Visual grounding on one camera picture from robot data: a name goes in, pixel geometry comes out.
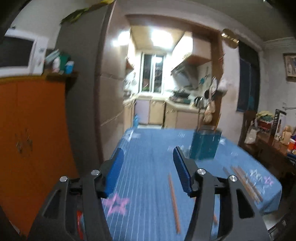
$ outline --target white microwave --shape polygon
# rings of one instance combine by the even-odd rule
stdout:
[[[48,38],[8,29],[0,43],[0,77],[41,75]]]

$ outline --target metal screw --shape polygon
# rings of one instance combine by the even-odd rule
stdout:
[[[66,176],[62,176],[62,177],[60,177],[60,179],[59,179],[59,181],[61,182],[61,183],[64,183],[65,181],[67,181],[68,180],[68,177],[66,177]]]
[[[199,168],[197,170],[197,173],[200,174],[200,175],[204,175],[206,173],[206,171],[205,171],[205,169]]]
[[[236,182],[236,181],[237,181],[237,177],[236,177],[235,175],[231,175],[231,176],[229,177],[229,179],[230,179],[231,181],[233,181],[233,182]]]
[[[95,169],[95,170],[92,170],[92,171],[91,171],[91,174],[92,174],[93,176],[97,176],[97,175],[100,174],[100,171]]]

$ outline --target refrigerator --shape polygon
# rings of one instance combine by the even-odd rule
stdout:
[[[56,49],[71,55],[78,78],[66,83],[66,115],[80,175],[109,159],[123,135],[123,80],[130,25],[115,1],[94,5],[74,23],[63,23]]]

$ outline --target picture frame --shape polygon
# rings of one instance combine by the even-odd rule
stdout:
[[[284,53],[286,80],[296,81],[296,53]]]

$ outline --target range hood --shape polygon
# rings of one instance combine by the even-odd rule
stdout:
[[[188,64],[187,62],[182,62],[176,68],[171,71],[171,74],[174,78],[178,78],[179,75],[182,75],[186,78],[194,89],[197,89],[199,86],[199,80],[197,79],[197,67],[196,65]]]

